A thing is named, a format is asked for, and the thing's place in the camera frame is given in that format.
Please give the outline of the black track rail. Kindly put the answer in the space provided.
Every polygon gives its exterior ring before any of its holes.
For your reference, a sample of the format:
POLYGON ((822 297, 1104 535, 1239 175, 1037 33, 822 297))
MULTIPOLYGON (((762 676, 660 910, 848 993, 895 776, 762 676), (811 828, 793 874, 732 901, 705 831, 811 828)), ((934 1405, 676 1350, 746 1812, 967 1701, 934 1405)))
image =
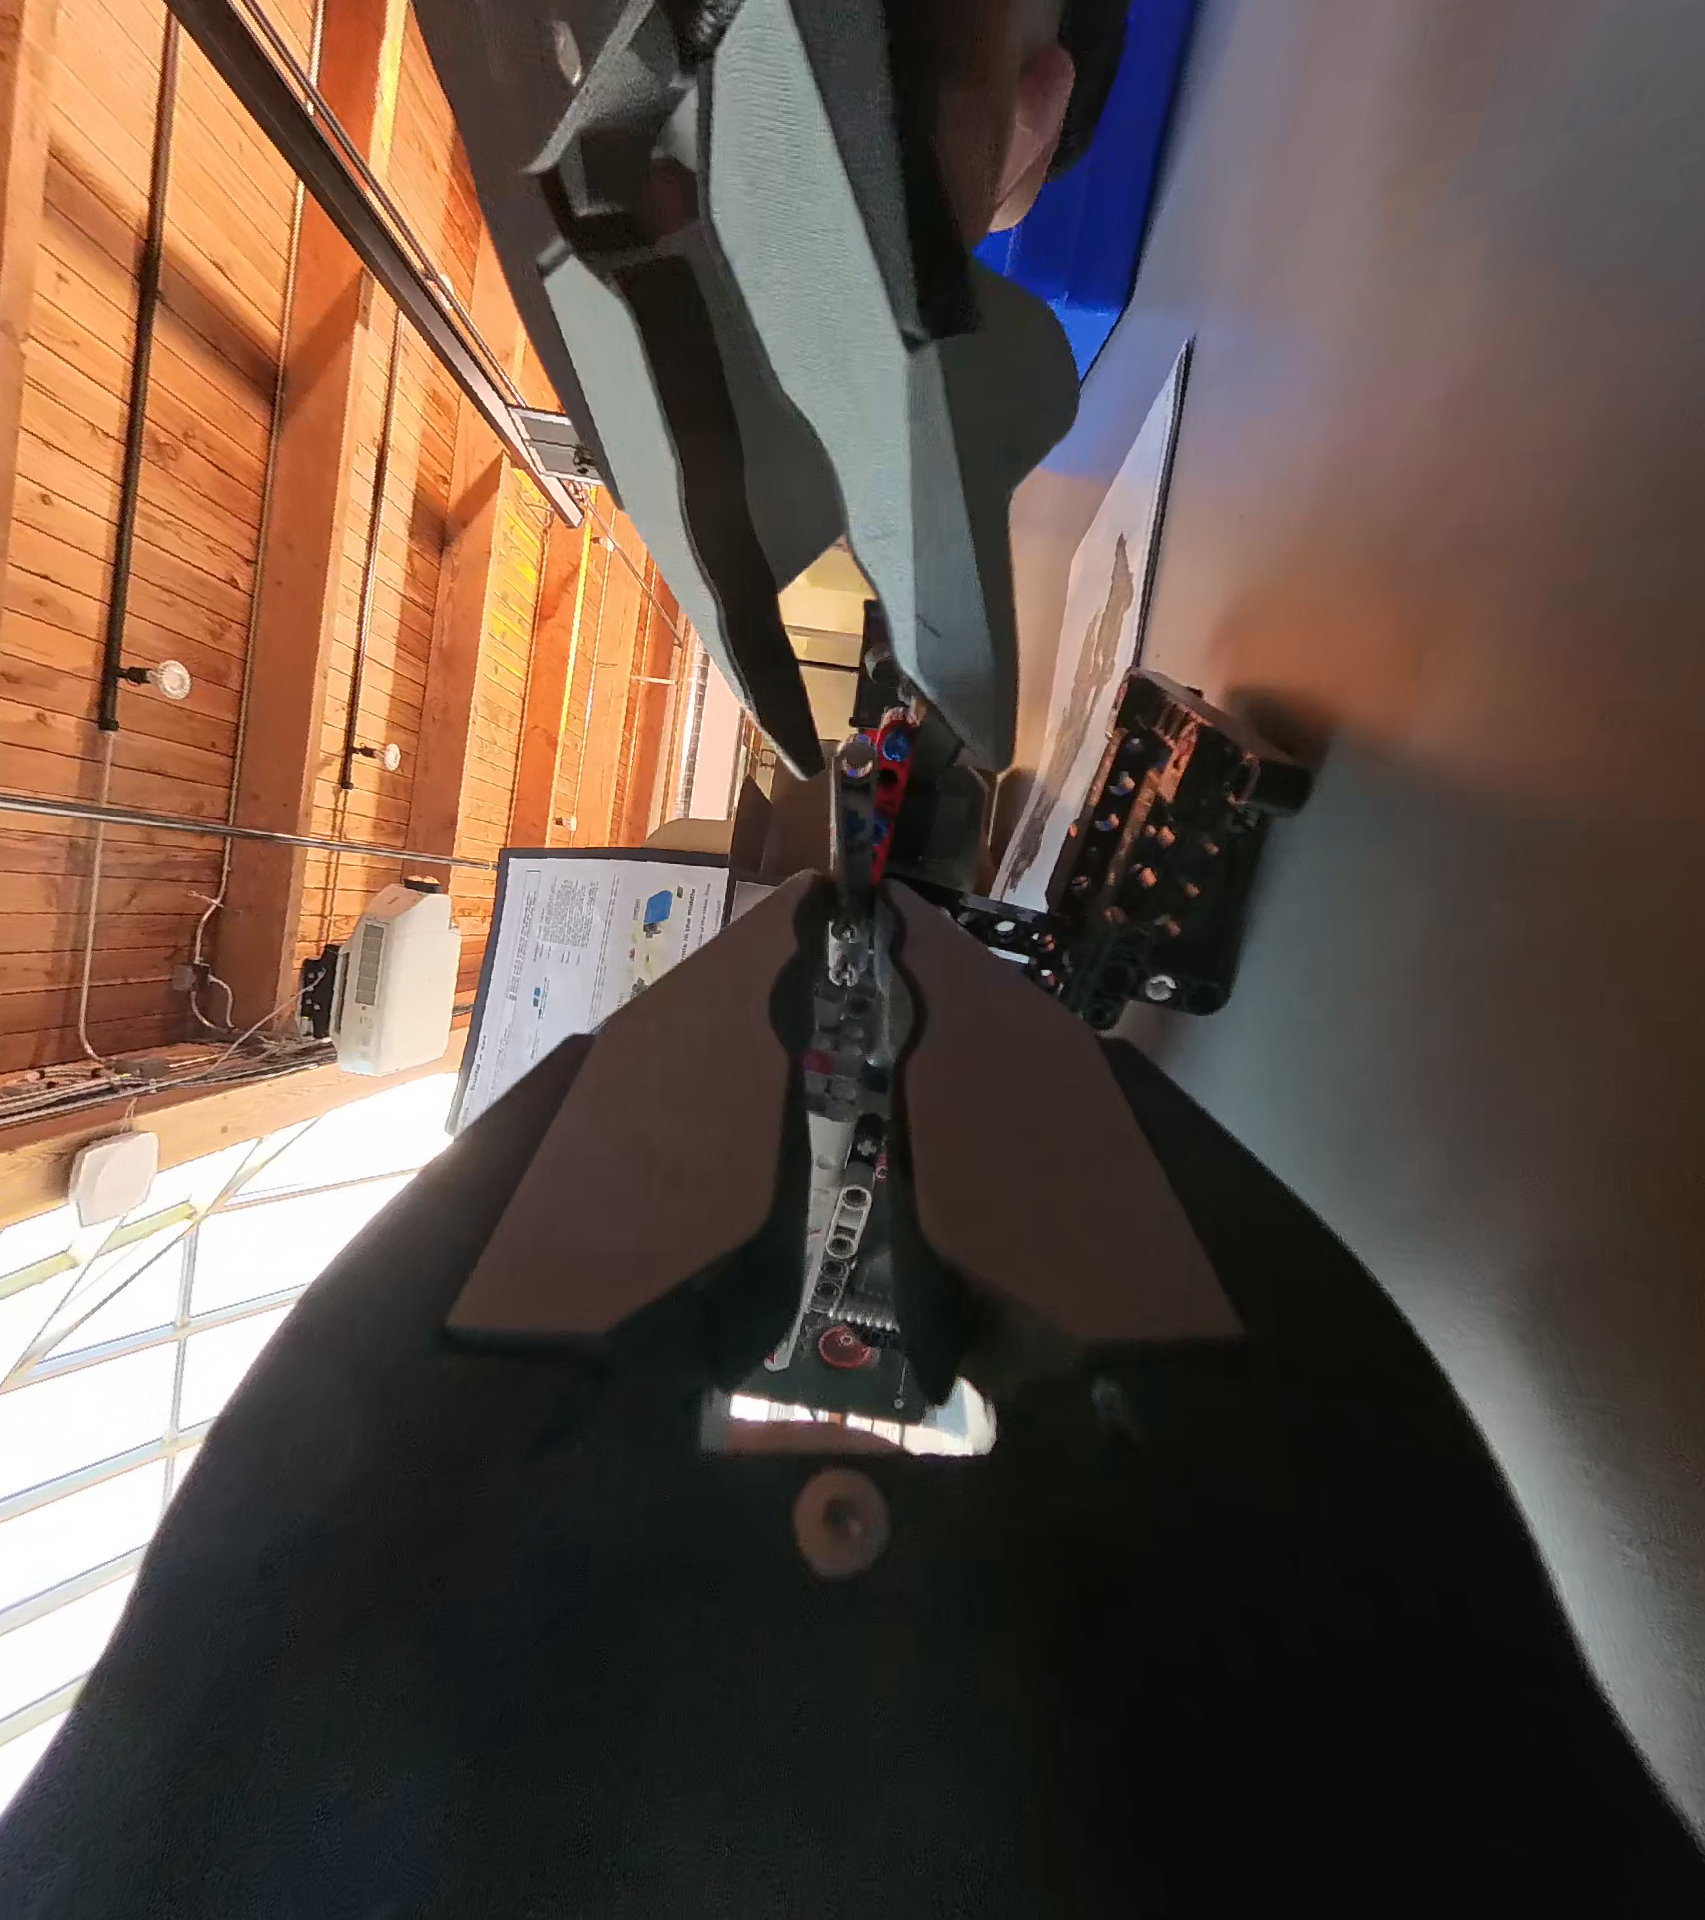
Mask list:
POLYGON ((576 476, 545 463, 539 442, 527 432, 540 409, 524 399, 516 378, 263 5, 170 2, 168 12, 474 406, 508 459, 528 473, 553 515, 568 527, 587 519, 587 488, 595 472, 576 476))

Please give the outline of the grey red lego model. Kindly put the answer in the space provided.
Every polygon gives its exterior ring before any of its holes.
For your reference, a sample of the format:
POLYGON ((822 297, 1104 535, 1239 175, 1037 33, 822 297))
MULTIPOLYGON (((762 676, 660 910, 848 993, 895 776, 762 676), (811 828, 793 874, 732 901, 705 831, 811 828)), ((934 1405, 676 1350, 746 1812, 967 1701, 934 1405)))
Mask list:
POLYGON ((833 913, 817 965, 815 1037, 802 1068, 811 1127, 808 1233, 791 1327, 746 1394, 852 1416, 934 1424, 904 1350, 890 1245, 895 1068, 912 997, 882 954, 887 877, 989 951, 1005 973, 1106 1034, 1137 1001, 1220 1012, 1235 986, 1258 859, 1316 776, 1200 689, 1125 676, 1088 776, 1066 776, 1059 852, 1042 852, 1037 904, 949 881, 977 839, 973 774, 946 721, 919 717, 879 680, 873 721, 828 783, 833 913))

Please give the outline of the white wall device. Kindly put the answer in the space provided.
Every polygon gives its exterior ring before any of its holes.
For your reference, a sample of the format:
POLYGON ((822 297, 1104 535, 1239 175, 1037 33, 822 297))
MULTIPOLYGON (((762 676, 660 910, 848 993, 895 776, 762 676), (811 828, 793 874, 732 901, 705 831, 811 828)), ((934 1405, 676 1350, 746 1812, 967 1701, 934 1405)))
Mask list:
POLYGON ((120 1127, 84 1143, 71 1160, 66 1201, 83 1229, 111 1226, 144 1204, 161 1163, 161 1140, 120 1127))

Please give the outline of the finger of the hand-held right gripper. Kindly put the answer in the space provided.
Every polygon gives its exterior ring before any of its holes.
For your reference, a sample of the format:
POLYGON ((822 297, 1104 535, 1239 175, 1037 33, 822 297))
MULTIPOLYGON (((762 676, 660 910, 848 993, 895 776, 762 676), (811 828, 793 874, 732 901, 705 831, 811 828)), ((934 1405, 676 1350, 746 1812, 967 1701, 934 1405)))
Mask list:
POLYGON ((644 257, 626 283, 572 251, 536 270, 617 497, 723 680, 801 777, 822 769, 780 593, 825 554, 825 448, 773 350, 817 347, 811 259, 644 257))
POLYGON ((1015 490, 1075 419, 1053 309, 961 246, 887 3, 741 3, 711 68, 705 185, 778 396, 907 680, 1005 769, 1019 711, 1015 490))

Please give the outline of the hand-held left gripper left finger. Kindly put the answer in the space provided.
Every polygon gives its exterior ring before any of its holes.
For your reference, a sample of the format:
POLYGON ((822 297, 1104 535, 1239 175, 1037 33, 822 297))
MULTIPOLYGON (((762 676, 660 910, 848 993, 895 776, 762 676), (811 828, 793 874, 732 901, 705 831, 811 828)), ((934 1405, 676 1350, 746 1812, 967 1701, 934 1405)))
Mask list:
POLYGON ((798 1310, 811 1205, 804 1058, 828 881, 796 874, 633 1005, 576 1066, 448 1337, 741 1383, 798 1310))

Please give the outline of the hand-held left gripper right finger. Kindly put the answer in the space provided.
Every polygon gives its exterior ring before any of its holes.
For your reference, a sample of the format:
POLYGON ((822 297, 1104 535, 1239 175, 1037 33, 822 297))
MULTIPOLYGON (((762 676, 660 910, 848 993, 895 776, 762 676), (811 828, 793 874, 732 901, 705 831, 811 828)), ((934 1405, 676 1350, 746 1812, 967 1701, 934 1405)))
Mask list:
POLYGON ((912 1001, 892 1204, 924 1383, 1246 1340, 1095 1031, 919 893, 882 900, 912 1001))

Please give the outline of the lego instruction booklet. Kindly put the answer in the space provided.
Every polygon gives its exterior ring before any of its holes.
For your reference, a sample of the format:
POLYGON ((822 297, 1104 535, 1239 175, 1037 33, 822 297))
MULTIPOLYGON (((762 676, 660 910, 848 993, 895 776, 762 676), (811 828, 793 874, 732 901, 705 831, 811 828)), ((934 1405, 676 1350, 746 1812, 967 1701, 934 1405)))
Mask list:
POLYGON ((996 893, 1047 907, 1057 862, 1106 754, 1121 686, 1140 661, 1196 342, 1188 339, 1075 549, 1062 612, 1050 725, 996 893))

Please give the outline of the white air conditioner unit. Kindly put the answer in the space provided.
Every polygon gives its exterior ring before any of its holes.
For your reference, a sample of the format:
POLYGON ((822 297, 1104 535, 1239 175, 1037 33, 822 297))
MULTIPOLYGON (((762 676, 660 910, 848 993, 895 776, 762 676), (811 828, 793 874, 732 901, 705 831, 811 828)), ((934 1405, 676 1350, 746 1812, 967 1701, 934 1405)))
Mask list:
POLYGON ((450 1041, 461 934, 448 896, 406 875, 383 887, 339 948, 331 1012, 336 1068, 390 1078, 450 1041))

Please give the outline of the metal conduit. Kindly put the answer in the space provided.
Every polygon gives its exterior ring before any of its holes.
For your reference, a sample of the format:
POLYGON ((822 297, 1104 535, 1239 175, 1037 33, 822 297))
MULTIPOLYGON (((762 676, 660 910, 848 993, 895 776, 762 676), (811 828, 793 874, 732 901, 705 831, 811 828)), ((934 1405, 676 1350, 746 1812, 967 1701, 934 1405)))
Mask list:
POLYGON ((248 828, 234 821, 174 816, 144 808, 112 806, 105 801, 58 799, 8 790, 0 790, 0 814, 64 823, 90 823, 100 828, 147 829, 168 836, 216 839, 220 843, 261 847, 277 846, 368 859, 389 859, 410 870, 438 868, 447 872, 490 872, 498 859, 497 852, 487 857, 465 855, 457 852, 427 852, 416 847, 389 846, 383 841, 364 841, 357 837, 248 828))

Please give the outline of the black pipe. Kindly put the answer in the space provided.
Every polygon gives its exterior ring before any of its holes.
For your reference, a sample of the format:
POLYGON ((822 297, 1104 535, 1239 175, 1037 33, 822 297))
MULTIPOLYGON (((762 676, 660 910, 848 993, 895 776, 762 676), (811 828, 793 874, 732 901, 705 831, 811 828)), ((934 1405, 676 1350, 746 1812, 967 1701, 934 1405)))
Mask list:
POLYGON ((116 735, 120 689, 136 684, 139 670, 125 657, 131 581, 139 539, 140 488, 144 478, 144 433, 152 357, 157 352, 157 323, 164 276, 164 241, 168 225, 170 175, 174 156, 174 128, 178 104, 182 25, 174 12, 166 13, 159 85, 155 94, 152 143, 149 154, 144 244, 136 273, 135 337, 129 367, 125 408, 125 443, 118 472, 118 503, 111 552, 109 593, 105 603, 102 652, 96 688, 96 729, 116 735))
POLYGON ((344 797, 357 788, 357 765, 360 754, 360 717, 364 702, 366 657, 375 626, 375 603, 378 587, 381 546, 384 539, 386 486, 390 467, 390 443, 397 417, 398 378, 403 365, 403 335, 406 319, 397 305, 389 328, 389 350, 384 365, 384 398, 381 412, 381 432, 376 442, 370 511, 366 526, 366 546, 360 567, 359 612, 354 621, 352 661, 344 703, 342 751, 339 756, 336 791, 344 797))

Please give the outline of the blue plastic bin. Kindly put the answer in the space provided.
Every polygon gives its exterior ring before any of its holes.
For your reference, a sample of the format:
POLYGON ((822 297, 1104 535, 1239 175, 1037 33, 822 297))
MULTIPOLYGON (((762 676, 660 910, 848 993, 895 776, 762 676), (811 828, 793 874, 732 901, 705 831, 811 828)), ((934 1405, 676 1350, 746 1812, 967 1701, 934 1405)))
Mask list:
POLYGON ((1045 301, 1088 378, 1136 292, 1200 2, 1132 2, 1098 126, 1023 220, 977 257, 1045 301))

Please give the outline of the person's right hand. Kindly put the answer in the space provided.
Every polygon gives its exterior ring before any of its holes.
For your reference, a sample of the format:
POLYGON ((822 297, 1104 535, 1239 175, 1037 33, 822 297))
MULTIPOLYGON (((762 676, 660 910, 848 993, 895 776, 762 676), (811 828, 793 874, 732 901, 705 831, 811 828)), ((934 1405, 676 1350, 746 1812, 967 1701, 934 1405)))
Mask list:
POLYGON ((1057 160, 1075 55, 1062 2, 926 3, 935 146, 961 241, 1018 225, 1057 160))

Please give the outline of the white information poster board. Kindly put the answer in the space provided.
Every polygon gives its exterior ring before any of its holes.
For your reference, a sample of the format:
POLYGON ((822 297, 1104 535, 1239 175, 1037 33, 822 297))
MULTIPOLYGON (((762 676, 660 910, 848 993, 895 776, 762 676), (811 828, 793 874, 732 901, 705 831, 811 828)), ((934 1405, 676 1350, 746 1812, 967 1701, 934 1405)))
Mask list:
POLYGON ((500 852, 448 1132, 465 1132, 559 1043, 593 1035, 705 946, 732 893, 721 852, 500 852))

